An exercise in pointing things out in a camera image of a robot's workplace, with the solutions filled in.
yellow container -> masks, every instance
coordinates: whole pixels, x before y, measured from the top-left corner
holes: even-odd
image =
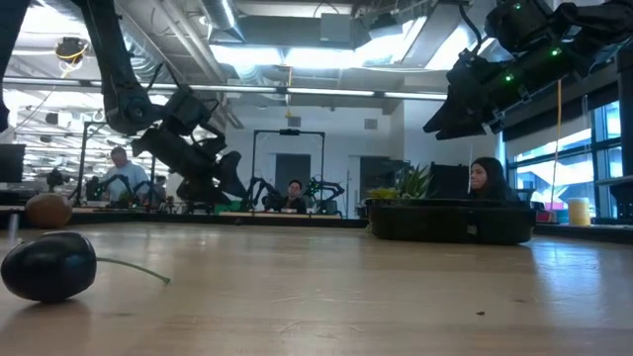
[[[570,198],[567,201],[570,213],[570,225],[589,226],[591,217],[589,216],[588,198]]]

robotic arm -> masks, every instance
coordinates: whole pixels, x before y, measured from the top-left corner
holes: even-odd
[[[153,105],[138,84],[130,64],[114,0],[69,1],[81,9],[99,63],[108,125],[122,134],[145,131],[132,143],[134,156],[147,150],[180,174],[183,183],[177,194],[185,201],[228,204],[224,193],[245,197],[246,191],[236,173],[239,153],[231,152],[218,158],[219,152],[226,148],[226,141],[223,133],[207,124],[215,107],[210,110],[188,86],[178,83],[178,91],[164,107]],[[0,5],[3,27],[0,71],[3,76],[30,3],[30,0],[13,0],[2,1]],[[8,111],[4,102],[0,102],[0,131],[6,130],[7,118]],[[161,121],[158,128],[153,128],[152,124],[158,121]],[[192,138],[194,142],[189,144],[183,136],[191,135],[197,126],[215,137],[200,142]]]
[[[255,190],[255,185],[257,185],[257,183],[259,183],[259,188],[257,189],[257,193],[253,195],[253,191]],[[259,197],[261,196],[261,193],[264,189],[266,189],[267,191],[266,196],[262,198],[264,210],[269,211],[277,209],[284,199],[279,191],[277,191],[277,189],[275,189],[275,187],[273,187],[270,183],[266,182],[264,178],[252,177],[250,179],[248,191],[246,192],[246,197],[241,201],[240,210],[243,212],[248,212],[252,209],[255,209],[255,206],[257,206],[257,201],[259,200]]]
[[[563,3],[552,12],[543,0],[501,0],[488,14],[486,33],[514,59],[488,62],[464,49],[446,74],[448,98],[424,126],[438,139],[496,134],[505,111],[570,74],[586,78],[631,41],[633,0],[596,6]]]
[[[329,197],[318,202],[318,211],[321,212],[322,214],[328,213],[327,206],[329,202],[333,201],[334,198],[345,193],[345,190],[338,183],[326,182],[323,180],[318,181],[317,179],[313,178],[310,180],[310,185],[308,186],[306,193],[304,193],[304,196],[312,198],[312,199],[316,199],[317,192],[320,192],[320,191],[332,193],[332,195],[330,195]]]

black tray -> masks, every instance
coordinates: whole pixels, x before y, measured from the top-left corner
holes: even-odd
[[[536,212],[522,203],[463,200],[373,200],[371,232],[379,238],[517,244],[530,240]]]

wooden table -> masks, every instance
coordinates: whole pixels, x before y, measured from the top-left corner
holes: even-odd
[[[0,355],[630,355],[633,248],[377,240],[362,229],[72,227],[100,264],[72,302],[0,287]],[[20,231],[28,238],[38,233]],[[0,255],[9,250],[0,237]]]

woman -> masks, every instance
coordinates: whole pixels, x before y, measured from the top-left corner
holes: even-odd
[[[471,165],[470,199],[518,202],[518,195],[507,186],[503,166],[492,157],[477,158]]]

